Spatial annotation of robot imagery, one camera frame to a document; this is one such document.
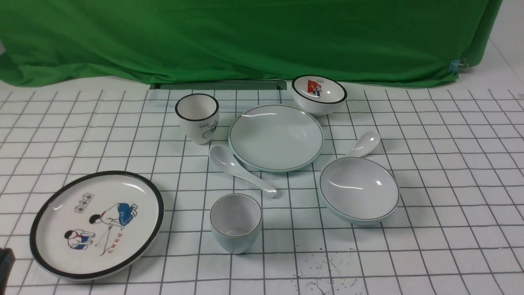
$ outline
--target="green cloth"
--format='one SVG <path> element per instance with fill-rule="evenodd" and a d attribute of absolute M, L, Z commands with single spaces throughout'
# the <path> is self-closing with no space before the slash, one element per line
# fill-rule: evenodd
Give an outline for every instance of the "green cloth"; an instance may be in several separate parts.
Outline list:
<path fill-rule="evenodd" d="M 429 87 L 478 64 L 501 0 L 2 0 L 0 80 L 292 79 Z"/>

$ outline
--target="cartoon boy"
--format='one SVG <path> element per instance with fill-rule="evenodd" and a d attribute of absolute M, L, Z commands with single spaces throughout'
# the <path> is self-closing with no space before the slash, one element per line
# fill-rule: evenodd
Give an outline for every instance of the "cartoon boy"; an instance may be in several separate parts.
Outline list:
<path fill-rule="evenodd" d="M 104 211 L 102 214 L 95 214 L 89 218 L 90 224 L 103 222 L 109 226 L 119 226 L 121 229 L 124 229 L 128 225 L 133 217 L 136 216 L 136 209 L 138 206 L 135 204 L 118 203 L 108 210 Z"/>
<path fill-rule="evenodd" d="M 71 249 L 84 250 L 93 243 L 92 238 L 94 236 L 95 234 L 89 231 L 75 229 L 66 231 L 64 238 L 67 239 L 67 244 Z"/>

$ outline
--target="white spoon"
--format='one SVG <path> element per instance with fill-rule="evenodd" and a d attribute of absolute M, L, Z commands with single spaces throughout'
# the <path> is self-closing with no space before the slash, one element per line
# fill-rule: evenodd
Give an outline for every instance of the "white spoon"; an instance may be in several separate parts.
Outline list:
<path fill-rule="evenodd" d="M 363 157 L 372 152 L 380 143 L 380 134 L 378 132 L 370 130 L 364 134 L 355 142 L 355 145 L 351 151 L 343 157 Z"/>
<path fill-rule="evenodd" d="M 221 145 L 212 146 L 209 149 L 209 159 L 215 163 L 222 172 L 253 183 L 268 193 L 273 199 L 277 196 L 276 188 L 245 170 L 228 148 Z"/>

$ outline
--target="table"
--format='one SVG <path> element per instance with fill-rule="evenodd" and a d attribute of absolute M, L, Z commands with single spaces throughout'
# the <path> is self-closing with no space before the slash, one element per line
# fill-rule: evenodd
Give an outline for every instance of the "table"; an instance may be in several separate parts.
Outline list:
<path fill-rule="evenodd" d="M 510 90 L 349 87 L 347 106 L 319 117 L 326 142 L 306 168 L 253 171 L 270 199 L 209 163 L 228 126 L 287 91 L 199 91 L 220 103 L 210 144 L 185 140 L 174 105 L 191 90 L 0 92 L 0 247 L 14 249 L 7 294 L 521 294 L 524 289 L 524 100 Z M 320 171 L 367 130 L 368 157 L 391 169 L 402 201 L 382 224 L 352 226 L 319 202 Z M 161 190 L 165 218 L 147 253 L 113 276 L 74 283 L 32 260 L 40 206 L 83 175 L 127 170 Z M 243 192 L 264 209 L 249 253 L 213 240 L 209 209 Z"/>

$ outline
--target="black object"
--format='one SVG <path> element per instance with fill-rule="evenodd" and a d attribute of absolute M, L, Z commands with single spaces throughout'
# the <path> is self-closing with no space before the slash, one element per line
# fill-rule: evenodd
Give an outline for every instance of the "black object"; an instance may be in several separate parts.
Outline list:
<path fill-rule="evenodd" d="M 0 248 L 0 295 L 4 295 L 7 279 L 15 263 L 15 254 L 11 249 Z"/>

